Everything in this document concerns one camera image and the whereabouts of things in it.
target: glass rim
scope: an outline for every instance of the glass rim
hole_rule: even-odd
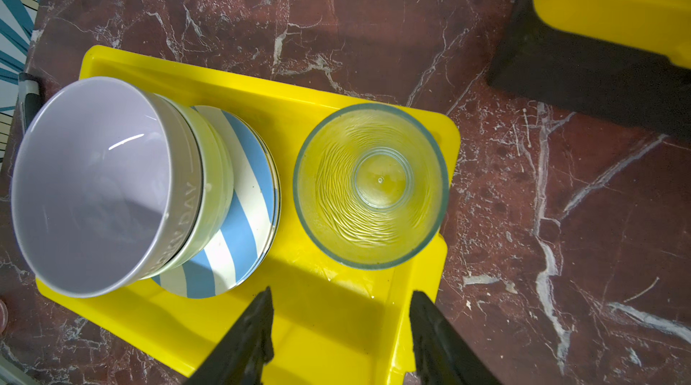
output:
[[[361,111],[364,109],[373,109],[375,111],[384,111],[388,113],[392,113],[393,115],[400,116],[401,118],[405,119],[406,121],[409,121],[413,126],[415,126],[427,139],[429,142],[430,146],[434,150],[434,154],[437,157],[437,162],[439,164],[440,172],[442,175],[442,186],[444,187],[442,189],[442,200],[441,203],[439,204],[439,212],[437,215],[437,219],[430,229],[430,232],[423,238],[423,241],[420,242],[415,248],[413,248],[411,251],[408,253],[404,254],[401,256],[399,259],[394,259],[393,261],[388,261],[384,263],[359,263],[359,262],[354,262],[350,261],[347,259],[344,259],[340,257],[338,254],[335,254],[324,244],[322,244],[315,234],[312,232],[310,229],[310,226],[307,225],[307,221],[305,219],[305,216],[302,213],[302,209],[300,206],[300,198],[298,194],[298,174],[300,173],[300,165],[303,161],[303,158],[305,156],[305,152],[307,150],[307,147],[310,145],[312,142],[312,139],[316,136],[317,133],[319,133],[320,130],[324,128],[327,124],[329,124],[331,121],[333,121],[335,118],[338,118],[341,115],[344,115],[349,112],[353,111]],[[442,155],[442,150],[439,148],[439,144],[437,144],[437,141],[434,139],[432,136],[432,133],[427,130],[425,126],[421,122],[419,122],[415,117],[410,115],[409,113],[403,111],[402,109],[399,109],[393,105],[390,104],[385,104],[385,103],[359,103],[359,104],[353,104],[351,106],[344,107],[342,109],[339,109],[338,111],[335,111],[328,117],[324,118],[319,124],[316,125],[316,127],[310,132],[309,135],[307,135],[307,138],[305,139],[305,142],[303,142],[302,147],[300,148],[300,151],[298,152],[298,157],[297,161],[295,163],[295,170],[293,172],[293,200],[295,202],[295,210],[298,214],[298,219],[300,220],[300,224],[302,225],[303,229],[309,236],[309,238],[312,240],[312,242],[316,245],[319,250],[324,252],[327,256],[329,256],[331,259],[335,260],[338,263],[341,263],[345,266],[348,266],[350,268],[356,268],[359,270],[384,270],[386,268],[393,268],[395,266],[401,265],[402,263],[408,261],[409,259],[412,259],[416,254],[421,252],[425,247],[427,247],[427,244],[432,241],[432,238],[439,232],[439,228],[442,225],[442,222],[444,220],[444,217],[446,216],[446,211],[448,208],[448,196],[449,196],[449,182],[448,182],[448,170],[446,169],[446,162],[444,160],[444,156]]]

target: bowl rim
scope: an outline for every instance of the bowl rim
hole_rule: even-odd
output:
[[[198,243],[193,244],[190,241],[192,241],[195,238],[198,238],[199,237],[198,232],[203,231],[202,221],[200,219],[200,215],[202,214],[202,210],[206,209],[206,208],[210,208],[213,206],[213,204],[210,203],[211,199],[209,199],[209,194],[207,193],[206,189],[204,188],[204,186],[206,185],[206,183],[209,180],[209,166],[210,166],[209,161],[208,161],[209,155],[207,153],[203,153],[202,150],[206,149],[206,148],[212,148],[212,151],[215,151],[215,149],[213,149],[213,147],[211,145],[209,145],[208,143],[204,143],[204,142],[200,141],[199,137],[201,135],[200,135],[200,132],[198,131],[198,125],[194,124],[193,122],[190,122],[189,113],[184,112],[181,108],[190,108],[192,111],[195,111],[197,113],[199,113],[199,111],[194,109],[194,107],[185,106],[184,104],[178,103],[175,100],[170,99],[170,98],[163,96],[161,94],[156,94],[156,96],[161,97],[166,103],[170,104],[173,107],[173,109],[175,111],[177,111],[177,113],[179,113],[180,116],[182,116],[182,119],[185,121],[185,123],[189,126],[189,129],[192,131],[192,136],[194,137],[195,143],[196,143],[197,147],[199,148],[199,156],[200,156],[200,163],[201,163],[201,169],[202,169],[202,186],[203,186],[203,188],[202,188],[202,193],[201,193],[201,200],[199,201],[199,209],[197,209],[197,214],[196,214],[195,219],[194,219],[194,225],[192,225],[192,228],[189,231],[189,234],[187,234],[187,238],[185,239],[185,242],[182,243],[180,248],[177,249],[177,251],[173,254],[173,256],[171,256],[170,259],[168,259],[166,262],[164,262],[163,265],[161,265],[159,268],[153,270],[149,274],[146,274],[146,275],[140,277],[140,280],[147,280],[148,278],[160,276],[161,274],[163,274],[167,271],[170,271],[174,268],[180,267],[183,265],[183,263],[192,260],[197,254],[199,254],[203,250],[203,248],[202,248],[201,250],[197,251],[195,254],[190,256],[189,252],[194,251],[195,249],[198,249],[198,247],[199,247]],[[216,132],[213,129],[213,126],[209,123],[209,121],[201,113],[199,115],[203,118],[205,126],[210,128],[211,135],[216,139],[215,145],[218,147],[219,146],[218,141],[220,140],[220,138],[218,137],[218,132]]]
[[[60,89],[58,92],[55,93],[51,98],[48,99],[46,104],[42,106],[42,108],[39,110],[39,113],[36,115],[34,120],[31,122],[31,125],[27,129],[27,131],[24,133],[22,137],[22,141],[19,144],[19,148],[17,150],[17,155],[14,159],[14,170],[16,170],[18,167],[21,167],[21,161],[24,158],[23,156],[28,152],[26,151],[27,148],[23,147],[22,145],[27,141],[27,139],[31,140],[32,137],[32,132],[33,129],[36,128],[37,123],[41,120],[42,116],[46,113],[48,108],[50,108],[52,105],[55,104],[58,99],[65,95],[66,90],[69,91],[72,88],[77,88],[81,87],[82,84],[87,83],[87,82],[111,82],[118,84],[119,86],[124,86],[125,88],[131,89],[135,94],[137,94],[149,107],[151,108],[151,111],[155,113],[156,115],[159,115],[159,119],[157,120],[158,125],[160,126],[160,130],[162,132],[163,137],[165,137],[166,140],[166,148],[168,152],[168,171],[170,173],[169,180],[168,180],[168,195],[166,198],[166,206],[164,209],[164,214],[163,217],[161,217],[161,221],[158,224],[158,228],[156,230],[156,234],[154,234],[153,238],[151,239],[151,242],[149,244],[149,247],[146,249],[144,254],[142,255],[142,258],[121,278],[116,280],[115,283],[102,287],[101,289],[98,290],[92,290],[91,292],[73,292],[71,290],[66,290],[63,287],[59,287],[55,285],[50,279],[45,278],[35,267],[35,265],[32,263],[32,261],[27,257],[25,253],[25,249],[23,247],[24,242],[22,242],[21,237],[17,231],[17,228],[19,227],[18,222],[17,222],[17,210],[16,210],[16,205],[13,200],[15,195],[17,194],[17,185],[18,185],[18,176],[13,176],[12,181],[10,183],[10,210],[12,214],[12,223],[14,227],[14,236],[17,239],[17,244],[19,246],[19,251],[22,253],[22,257],[24,260],[27,262],[29,265],[29,268],[36,274],[36,277],[46,286],[48,286],[51,290],[54,290],[55,292],[59,294],[63,294],[72,298],[90,298],[93,296],[99,296],[103,294],[107,294],[110,292],[113,292],[116,289],[120,289],[121,287],[127,286],[131,283],[134,283],[135,281],[138,280],[137,275],[141,274],[142,270],[146,269],[146,267],[149,265],[148,262],[151,261],[152,256],[153,256],[153,251],[155,250],[156,246],[160,243],[160,236],[161,233],[164,229],[164,223],[166,219],[164,216],[168,213],[171,203],[173,201],[173,162],[172,162],[172,149],[171,149],[171,144],[169,143],[169,137],[168,133],[166,131],[165,126],[163,125],[163,122],[160,121],[160,113],[154,106],[154,104],[151,103],[149,100],[150,97],[147,95],[147,93],[138,87],[135,87],[134,85],[130,84],[129,82],[126,82],[124,80],[116,79],[116,78],[110,78],[108,76],[95,76],[92,78],[87,78],[87,79],[82,79],[78,80],[75,82],[72,82],[71,84],[66,85],[62,89]]]
[[[442,189],[442,202],[439,206],[439,215],[437,216],[435,224],[432,226],[432,229],[430,232],[424,237],[423,241],[420,242],[415,248],[413,248],[411,251],[409,251],[407,254],[404,254],[401,256],[399,259],[394,259],[393,261],[388,261],[384,263],[359,263],[359,262],[354,262],[350,261],[347,259],[344,259],[340,257],[339,255],[335,254],[328,248],[324,246],[324,244],[320,243],[319,240],[316,238],[315,234],[312,232],[310,229],[309,225],[307,225],[307,220],[303,216],[302,209],[300,206],[300,198],[299,198],[299,193],[298,193],[298,174],[300,173],[300,165],[303,161],[303,157],[305,156],[305,152],[307,150],[307,147],[310,145],[312,142],[312,139],[316,136],[317,133],[319,133],[320,130],[324,128],[325,125],[329,124],[331,121],[333,121],[335,118],[338,118],[341,115],[344,115],[349,112],[353,111],[361,111],[365,109],[372,109],[375,111],[384,111],[388,113],[392,113],[393,115],[399,116],[406,121],[409,121],[413,126],[415,126],[427,139],[429,142],[430,146],[434,150],[434,153],[437,157],[437,162],[439,164],[439,168],[441,170],[442,174],[442,186],[445,188]],[[391,104],[386,104],[386,103],[358,103],[358,104],[353,104],[351,106],[344,107],[342,109],[339,109],[338,111],[335,111],[328,117],[324,118],[319,124],[316,125],[316,127],[310,132],[309,135],[307,135],[307,138],[305,139],[305,142],[303,142],[302,147],[300,148],[300,151],[298,152],[298,157],[297,161],[295,163],[295,170],[293,172],[293,200],[295,202],[295,210],[297,211],[298,214],[298,219],[300,220],[300,223],[303,226],[303,229],[307,233],[307,235],[310,237],[312,242],[319,248],[319,250],[323,251],[326,253],[327,256],[329,256],[331,259],[335,260],[338,263],[342,263],[345,266],[348,266],[350,268],[356,268],[359,270],[384,270],[386,268],[393,268],[395,266],[401,265],[402,263],[406,262],[409,259],[412,259],[416,254],[418,254],[420,251],[422,251],[425,247],[427,247],[427,244],[432,241],[432,238],[439,232],[439,228],[442,225],[442,222],[444,220],[444,217],[446,216],[446,211],[448,209],[448,195],[449,195],[449,189],[448,189],[448,170],[446,169],[446,162],[444,160],[444,156],[442,155],[442,150],[439,148],[439,144],[437,144],[437,141],[434,139],[434,136],[432,136],[432,133],[427,130],[425,126],[421,122],[419,122],[415,117],[410,115],[409,113],[403,111],[402,109],[399,109],[396,106],[393,106]]]

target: light green bowl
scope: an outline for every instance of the light green bowl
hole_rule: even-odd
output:
[[[233,165],[223,140],[206,118],[194,109],[170,99],[166,100],[182,114],[197,140],[202,158],[204,189],[197,221],[187,242],[171,260],[144,278],[151,278],[181,266],[201,252],[220,229],[233,199]]]

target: yellow plastic tray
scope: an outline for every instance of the yellow plastic tray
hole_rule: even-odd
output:
[[[413,290],[436,298],[446,244],[437,235],[393,269],[342,266],[307,237],[293,202],[292,178],[307,134],[326,116],[365,100],[95,46],[80,78],[110,76],[183,104],[236,114],[264,139],[283,189],[281,223],[264,262],[245,283],[208,299],[186,299],[151,279],[90,299],[73,299],[37,282],[41,294],[190,376],[245,310],[271,286],[275,357],[266,385],[401,384],[415,370],[408,310]],[[453,173],[460,135],[444,115],[402,108],[439,143]]]

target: black object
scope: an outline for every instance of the black object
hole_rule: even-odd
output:
[[[36,114],[39,112],[43,100],[41,99],[41,92],[39,88],[39,80],[35,76],[28,73],[19,74],[19,96],[17,96],[17,106],[22,121],[22,133],[26,133],[31,121],[33,121]]]
[[[422,385],[501,385],[426,294],[410,301],[415,366]]]
[[[240,318],[186,385],[261,385],[265,363],[274,358],[271,328],[274,305],[267,287]]]
[[[516,0],[487,82],[529,99],[691,140],[691,70],[656,53],[549,27],[533,0]]]

